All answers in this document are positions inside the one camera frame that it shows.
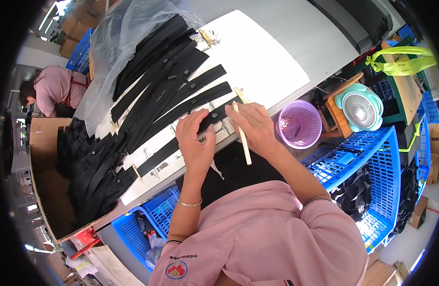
purple basket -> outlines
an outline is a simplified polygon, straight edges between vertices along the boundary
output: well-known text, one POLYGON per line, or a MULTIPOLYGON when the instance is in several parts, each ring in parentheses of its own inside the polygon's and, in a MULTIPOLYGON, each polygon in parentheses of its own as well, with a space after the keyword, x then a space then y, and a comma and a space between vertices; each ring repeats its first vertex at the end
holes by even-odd
POLYGON ((277 129, 281 139, 295 149, 315 144, 321 134, 321 117, 317 109, 305 100, 288 104, 279 114, 277 129))

white table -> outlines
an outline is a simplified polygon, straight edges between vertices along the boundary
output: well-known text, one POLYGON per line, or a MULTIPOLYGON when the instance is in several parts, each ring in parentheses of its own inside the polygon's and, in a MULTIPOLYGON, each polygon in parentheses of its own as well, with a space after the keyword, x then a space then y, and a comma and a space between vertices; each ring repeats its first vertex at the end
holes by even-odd
MULTIPOLYGON (((270 115, 299 98, 317 84, 337 72, 358 56, 358 53, 340 30, 318 9, 306 0, 192 0, 189 10, 209 23, 233 10, 240 10, 257 22, 275 38, 302 66, 310 82, 268 109, 270 115)), ((235 134, 217 144, 217 151, 237 139, 235 134)), ((120 205, 95 224, 95 229, 105 226, 121 214, 140 205, 159 191, 171 185, 184 174, 185 168, 174 171, 168 178, 152 186, 131 203, 120 205)))

pink polo shirt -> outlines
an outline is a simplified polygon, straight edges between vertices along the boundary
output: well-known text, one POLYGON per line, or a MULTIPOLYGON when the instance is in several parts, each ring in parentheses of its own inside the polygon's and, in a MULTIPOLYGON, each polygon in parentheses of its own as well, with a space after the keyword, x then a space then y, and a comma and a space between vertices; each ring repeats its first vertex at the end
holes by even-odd
POLYGON ((238 189, 200 213, 198 232, 168 242, 150 286, 360 285, 369 257, 355 222, 318 199, 302 208, 288 184, 238 189))
MULTIPOLYGON (((47 66, 40 72, 33 87, 37 92, 38 108, 46 116, 51 116, 56 103, 61 103, 67 98, 72 75, 74 81, 86 83, 85 75, 60 66, 47 66)), ((79 101, 81 101, 85 92, 86 87, 72 84, 71 108, 78 107, 79 101)))

red apron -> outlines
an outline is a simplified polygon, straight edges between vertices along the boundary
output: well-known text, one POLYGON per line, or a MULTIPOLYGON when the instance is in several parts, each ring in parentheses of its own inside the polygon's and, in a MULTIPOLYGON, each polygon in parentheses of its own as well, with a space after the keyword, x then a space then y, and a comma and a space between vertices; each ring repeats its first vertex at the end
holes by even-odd
POLYGON ((77 85, 83 86, 85 88, 89 87, 89 85, 87 85, 85 83, 80 83, 80 82, 74 81, 73 76, 72 76, 72 78, 70 79, 70 89, 68 90, 67 98, 63 102, 61 102, 61 104, 65 105, 67 108, 70 108, 70 99, 72 97, 72 84, 77 84, 77 85))

wooden stool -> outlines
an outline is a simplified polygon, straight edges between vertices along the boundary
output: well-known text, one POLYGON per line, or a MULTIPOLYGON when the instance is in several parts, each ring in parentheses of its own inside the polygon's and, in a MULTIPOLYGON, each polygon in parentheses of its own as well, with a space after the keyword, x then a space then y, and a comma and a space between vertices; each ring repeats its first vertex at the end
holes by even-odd
POLYGON ((335 127, 330 128, 328 125, 328 122, 324 118, 321 111, 319 111, 321 115, 321 122, 323 123, 323 127, 326 130, 324 133, 321 134, 321 138, 330 138, 330 137, 344 137, 347 138, 350 136, 353 131, 351 130, 348 119, 345 117, 345 114, 342 109, 338 108, 335 104, 334 98, 336 95, 340 94, 344 91, 347 87, 352 85, 355 82, 359 83, 360 78, 363 76, 363 73, 359 73, 357 75, 354 75, 352 78, 347 80, 346 82, 342 83, 339 87, 337 87, 335 90, 330 92, 329 94, 325 95, 323 97, 323 100, 325 100, 326 108, 328 109, 329 113, 331 114, 335 127))

